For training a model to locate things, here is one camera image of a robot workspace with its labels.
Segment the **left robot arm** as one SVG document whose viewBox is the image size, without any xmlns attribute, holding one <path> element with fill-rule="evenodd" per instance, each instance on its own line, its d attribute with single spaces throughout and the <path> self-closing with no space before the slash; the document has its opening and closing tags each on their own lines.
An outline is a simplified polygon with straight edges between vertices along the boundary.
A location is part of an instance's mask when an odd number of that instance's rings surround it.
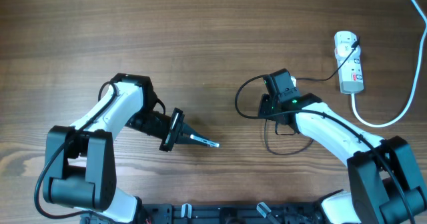
<svg viewBox="0 0 427 224">
<path fill-rule="evenodd" d="M 103 84 L 96 105 L 70 126 L 52 127 L 46 139 L 45 166 L 35 184 L 36 210 L 49 219 L 40 200 L 74 208 L 82 223 L 154 223 L 153 211 L 139 197 L 117 187 L 113 142 L 124 127 L 160 139 L 161 151 L 176 144 L 220 145 L 184 122 L 181 109 L 168 116 L 155 110 L 162 101 L 147 76 L 116 74 Z"/>
</svg>

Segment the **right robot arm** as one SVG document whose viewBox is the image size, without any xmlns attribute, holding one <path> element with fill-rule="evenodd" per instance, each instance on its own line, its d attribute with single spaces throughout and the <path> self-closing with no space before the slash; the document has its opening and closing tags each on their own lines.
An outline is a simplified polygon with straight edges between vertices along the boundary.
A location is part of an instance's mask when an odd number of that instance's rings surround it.
<svg viewBox="0 0 427 224">
<path fill-rule="evenodd" d="M 317 141 L 347 167 L 350 191 L 320 204 L 328 222 L 402 223 L 426 210 L 426 184 L 407 141 L 366 132 L 314 94 L 301 95 L 286 69 L 262 79 L 268 92 L 258 116 Z"/>
</svg>

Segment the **Galaxy S25 smartphone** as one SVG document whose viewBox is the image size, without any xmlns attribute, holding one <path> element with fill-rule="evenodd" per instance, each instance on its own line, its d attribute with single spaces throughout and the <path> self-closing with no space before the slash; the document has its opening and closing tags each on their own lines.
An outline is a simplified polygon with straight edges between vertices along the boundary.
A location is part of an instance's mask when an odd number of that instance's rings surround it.
<svg viewBox="0 0 427 224">
<path fill-rule="evenodd" d="M 189 137 L 190 137 L 191 140 L 195 141 L 198 145 L 203 145 L 203 146 L 206 146 L 206 147 L 214 147 L 214 148 L 219 148 L 220 147 L 219 143 L 216 143 L 214 141 L 210 141 L 208 139 L 205 139 L 203 137 L 199 137 L 197 135 L 191 134 Z"/>
</svg>

